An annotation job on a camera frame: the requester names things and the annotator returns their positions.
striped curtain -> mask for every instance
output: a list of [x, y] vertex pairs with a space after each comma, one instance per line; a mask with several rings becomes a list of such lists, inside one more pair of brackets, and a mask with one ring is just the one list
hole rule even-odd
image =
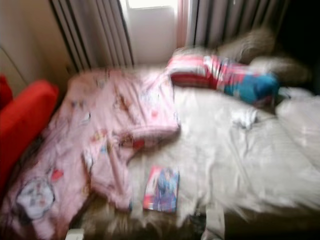
[[119, 0], [51, 0], [78, 71], [134, 64]]
[[215, 48], [259, 26], [269, 26], [277, 32], [290, 2], [290, 0], [187, 1], [189, 11], [185, 45], [203, 45], [210, 48]]

book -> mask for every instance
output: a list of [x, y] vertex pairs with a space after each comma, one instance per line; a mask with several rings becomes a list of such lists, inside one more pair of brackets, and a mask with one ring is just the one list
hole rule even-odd
[[177, 208], [179, 172], [153, 166], [145, 188], [143, 208], [174, 213]]

white bed sheet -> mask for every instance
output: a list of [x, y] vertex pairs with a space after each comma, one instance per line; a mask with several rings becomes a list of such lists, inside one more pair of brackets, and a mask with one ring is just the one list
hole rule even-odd
[[243, 209], [258, 213], [301, 206], [319, 209], [320, 171], [299, 151], [275, 115], [258, 110], [251, 130], [236, 128], [232, 112], [252, 106], [208, 89], [175, 87], [174, 91], [181, 133], [130, 161], [130, 217], [124, 220], [123, 214], [116, 214], [107, 204], [97, 207], [93, 202], [80, 225], [87, 233], [98, 231], [95, 219], [100, 224], [108, 222], [103, 228], [109, 234], [121, 232], [121, 228], [132, 230], [130, 219], [142, 226], [150, 222], [160, 226], [161, 221], [168, 221], [167, 216], [142, 209], [153, 165], [180, 172], [177, 213], [169, 217], [168, 225], [181, 226], [196, 208], [204, 209], [215, 202], [243, 218], [247, 217]]

pink cartoon print blanket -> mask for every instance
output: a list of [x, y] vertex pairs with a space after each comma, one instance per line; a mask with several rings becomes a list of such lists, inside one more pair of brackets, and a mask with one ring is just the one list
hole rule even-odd
[[1, 236], [63, 239], [90, 192], [128, 210], [128, 160], [179, 129], [165, 72], [96, 70], [72, 78], [42, 146], [3, 200]]

bed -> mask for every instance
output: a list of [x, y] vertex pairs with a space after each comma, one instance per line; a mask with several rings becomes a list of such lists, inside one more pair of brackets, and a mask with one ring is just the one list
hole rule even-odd
[[[319, 169], [275, 115], [258, 110], [252, 129], [235, 127], [233, 112], [253, 107], [210, 89], [174, 87], [174, 104], [179, 135], [139, 152], [128, 164], [132, 211], [116, 210], [90, 194], [71, 228], [83, 228], [86, 240], [190, 239], [190, 216], [213, 205], [223, 209], [226, 236], [320, 227]], [[179, 170], [176, 214], [142, 208], [154, 165]]]

